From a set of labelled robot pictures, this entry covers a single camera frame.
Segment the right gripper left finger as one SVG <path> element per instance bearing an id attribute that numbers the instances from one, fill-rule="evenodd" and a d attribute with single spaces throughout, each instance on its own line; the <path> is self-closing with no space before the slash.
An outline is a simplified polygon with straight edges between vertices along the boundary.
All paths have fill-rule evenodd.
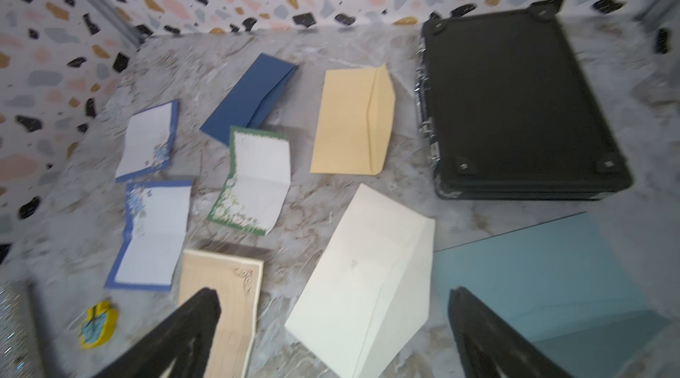
<path id="1" fill-rule="evenodd" d="M 221 317 L 218 293 L 203 288 L 98 377 L 202 377 Z"/>

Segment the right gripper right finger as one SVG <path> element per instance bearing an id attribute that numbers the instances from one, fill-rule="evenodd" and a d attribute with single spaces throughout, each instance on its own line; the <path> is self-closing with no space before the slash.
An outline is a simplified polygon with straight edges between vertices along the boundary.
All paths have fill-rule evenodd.
<path id="1" fill-rule="evenodd" d="M 466 377 L 568 377 L 464 287 L 449 292 L 447 316 Z"/>

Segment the beige letter paper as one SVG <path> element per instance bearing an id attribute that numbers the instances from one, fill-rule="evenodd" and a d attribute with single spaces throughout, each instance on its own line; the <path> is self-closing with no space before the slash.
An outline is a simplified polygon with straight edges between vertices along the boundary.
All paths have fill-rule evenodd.
<path id="1" fill-rule="evenodd" d="M 217 292 L 221 315 L 216 325 L 206 377 L 244 377 L 256 335 L 264 261 L 203 250 L 185 250 L 179 302 L 200 289 Z"/>

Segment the light teal envelope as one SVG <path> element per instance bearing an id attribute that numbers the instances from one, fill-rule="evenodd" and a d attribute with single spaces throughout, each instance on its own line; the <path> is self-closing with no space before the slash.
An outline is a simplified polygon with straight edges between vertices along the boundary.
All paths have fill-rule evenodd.
<path id="1" fill-rule="evenodd" d="M 647 303 L 587 213 L 434 254 L 443 306 L 464 287 L 575 377 L 616 377 L 668 320 Z"/>

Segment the white letter paper blue border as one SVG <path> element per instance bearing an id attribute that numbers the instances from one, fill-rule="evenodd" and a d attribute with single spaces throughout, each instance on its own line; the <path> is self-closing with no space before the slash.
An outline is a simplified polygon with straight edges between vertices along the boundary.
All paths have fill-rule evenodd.
<path id="1" fill-rule="evenodd" d="M 191 181 L 126 186 L 122 245 L 106 278 L 106 289 L 172 289 L 188 227 L 191 190 Z"/>

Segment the cream envelope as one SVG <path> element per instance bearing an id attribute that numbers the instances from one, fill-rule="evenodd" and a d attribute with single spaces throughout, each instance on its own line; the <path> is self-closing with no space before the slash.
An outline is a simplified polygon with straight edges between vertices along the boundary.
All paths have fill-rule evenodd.
<path id="1" fill-rule="evenodd" d="M 436 222 L 359 186 L 286 330 L 340 377 L 377 377 L 424 325 Z"/>

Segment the white letter paper green border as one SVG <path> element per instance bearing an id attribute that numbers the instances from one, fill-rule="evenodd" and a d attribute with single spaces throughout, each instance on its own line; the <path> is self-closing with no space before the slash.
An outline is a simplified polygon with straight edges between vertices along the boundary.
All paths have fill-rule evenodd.
<path id="1" fill-rule="evenodd" d="M 211 222 L 256 236 L 276 225 L 291 183 L 287 136 L 232 126 L 230 173 L 212 206 Z"/>

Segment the dark blue envelope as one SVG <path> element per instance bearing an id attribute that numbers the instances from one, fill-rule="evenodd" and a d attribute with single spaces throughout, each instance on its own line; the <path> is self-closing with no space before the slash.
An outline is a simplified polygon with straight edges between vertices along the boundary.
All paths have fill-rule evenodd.
<path id="1" fill-rule="evenodd" d="M 258 128 L 282 96 L 298 67 L 260 54 L 200 130 L 226 146 L 230 128 Z"/>

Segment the yellow envelope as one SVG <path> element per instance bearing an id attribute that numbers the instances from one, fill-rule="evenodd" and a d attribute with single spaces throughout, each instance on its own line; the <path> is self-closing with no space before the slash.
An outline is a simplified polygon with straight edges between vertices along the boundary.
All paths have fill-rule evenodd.
<path id="1" fill-rule="evenodd" d="M 327 71 L 310 172 L 380 174 L 391 140 L 395 104 L 387 66 Z"/>

